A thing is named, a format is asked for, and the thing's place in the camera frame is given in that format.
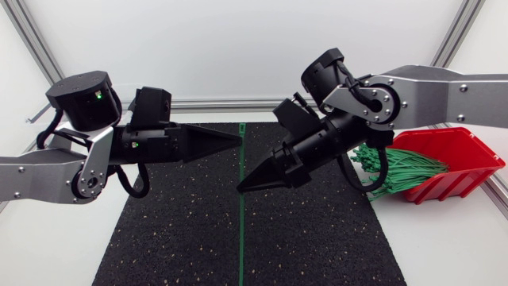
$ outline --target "speckled mat surface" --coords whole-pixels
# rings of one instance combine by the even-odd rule
[[[238,124],[202,125],[238,133]],[[285,135],[248,123],[248,173]],[[238,285],[238,149],[148,166],[152,190],[129,198],[94,285]],[[299,189],[245,195],[244,285],[405,285],[365,195],[335,163]]]

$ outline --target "red bin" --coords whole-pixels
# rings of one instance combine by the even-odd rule
[[[448,172],[404,191],[416,204],[440,201],[452,195],[465,197],[505,162],[469,130],[459,128],[415,130],[400,133],[389,148],[415,151],[446,163]]]

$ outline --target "green cable tie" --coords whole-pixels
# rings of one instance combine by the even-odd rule
[[[245,171],[245,128],[246,123],[240,123],[238,125],[238,133],[241,137],[241,146],[240,146],[240,182],[244,179],[244,171]],[[245,199],[244,194],[240,193],[240,261],[238,266],[238,285],[244,285],[244,248],[245,248],[245,232],[244,232],[244,224],[245,224]]]

